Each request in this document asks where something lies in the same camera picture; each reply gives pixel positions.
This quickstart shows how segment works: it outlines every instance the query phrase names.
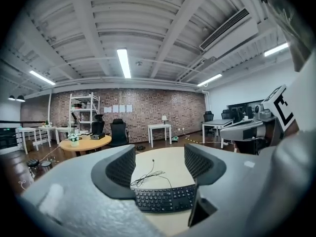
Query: table lamp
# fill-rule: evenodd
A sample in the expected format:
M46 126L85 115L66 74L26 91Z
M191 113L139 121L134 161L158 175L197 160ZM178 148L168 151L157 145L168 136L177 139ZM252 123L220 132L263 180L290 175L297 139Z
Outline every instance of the table lamp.
M168 120L167 116L166 115L162 115L161 120L163 120L163 124L166 124L166 120Z

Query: mesh panel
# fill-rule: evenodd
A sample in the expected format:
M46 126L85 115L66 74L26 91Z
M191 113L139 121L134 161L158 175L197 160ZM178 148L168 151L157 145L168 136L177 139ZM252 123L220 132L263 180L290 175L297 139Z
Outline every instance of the mesh panel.
M106 175L114 183L129 188L135 167L135 151L130 150L107 166Z
M188 148L184 150L184 162L193 179L204 174L213 166L210 159L198 155Z

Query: air vent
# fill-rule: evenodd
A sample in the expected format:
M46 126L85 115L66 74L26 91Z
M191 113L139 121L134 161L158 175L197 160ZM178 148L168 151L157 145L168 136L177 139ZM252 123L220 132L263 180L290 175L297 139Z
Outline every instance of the air vent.
M242 9L231 17L226 23L224 23L219 29L217 29L210 37L208 37L201 45L203 50L207 49L214 41L216 41L223 33L241 21L243 18L249 15L246 9Z

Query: paper on wall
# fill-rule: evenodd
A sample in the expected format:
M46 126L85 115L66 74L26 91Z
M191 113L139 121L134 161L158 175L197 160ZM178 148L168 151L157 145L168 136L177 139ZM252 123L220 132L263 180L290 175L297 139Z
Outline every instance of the paper on wall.
M119 105L119 112L124 113L125 112L125 105Z
M126 112L131 113L133 111L132 105L126 105Z
M118 105L113 105L113 112L118 113L119 112L119 106Z
M112 107L104 107L104 113L111 113L112 112Z

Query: black keyboard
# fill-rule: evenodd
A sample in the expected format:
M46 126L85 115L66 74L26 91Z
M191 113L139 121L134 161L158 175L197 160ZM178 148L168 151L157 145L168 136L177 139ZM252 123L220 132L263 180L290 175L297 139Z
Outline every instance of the black keyboard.
M135 189L136 205L143 212L166 213L189 210L193 206L195 185L170 189Z

